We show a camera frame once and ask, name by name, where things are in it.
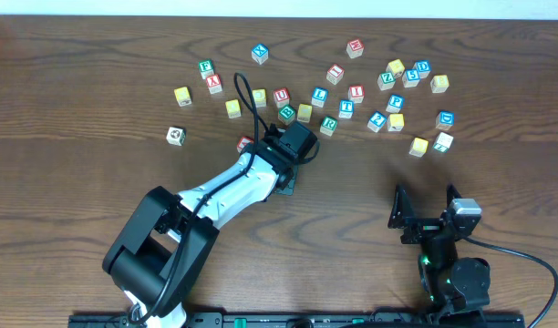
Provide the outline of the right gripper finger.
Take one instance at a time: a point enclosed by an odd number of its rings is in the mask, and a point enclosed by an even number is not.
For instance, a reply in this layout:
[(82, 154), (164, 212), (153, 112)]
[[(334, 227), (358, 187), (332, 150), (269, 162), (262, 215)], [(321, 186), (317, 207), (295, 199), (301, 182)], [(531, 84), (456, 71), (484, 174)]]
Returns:
[(389, 229), (404, 229), (412, 224), (415, 220), (415, 212), (411, 206), (410, 199), (406, 190), (397, 185), (391, 214), (389, 216), (387, 227)]
[(453, 184), (447, 187), (447, 212), (457, 214), (461, 208), (461, 195)]

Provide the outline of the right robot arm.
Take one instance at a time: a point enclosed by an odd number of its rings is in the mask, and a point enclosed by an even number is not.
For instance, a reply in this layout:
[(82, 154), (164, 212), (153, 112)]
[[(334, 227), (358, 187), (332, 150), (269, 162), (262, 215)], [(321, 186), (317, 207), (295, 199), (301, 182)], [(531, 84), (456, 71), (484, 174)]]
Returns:
[(456, 242), (471, 235), (481, 220), (481, 207), (447, 187), (447, 208), (437, 218), (419, 218), (406, 190), (397, 185), (387, 226), (402, 230), (403, 244), (418, 244), (418, 269), (431, 299), (424, 317), (439, 324), (458, 313), (478, 312), (490, 303), (490, 265), (481, 258), (461, 258)]

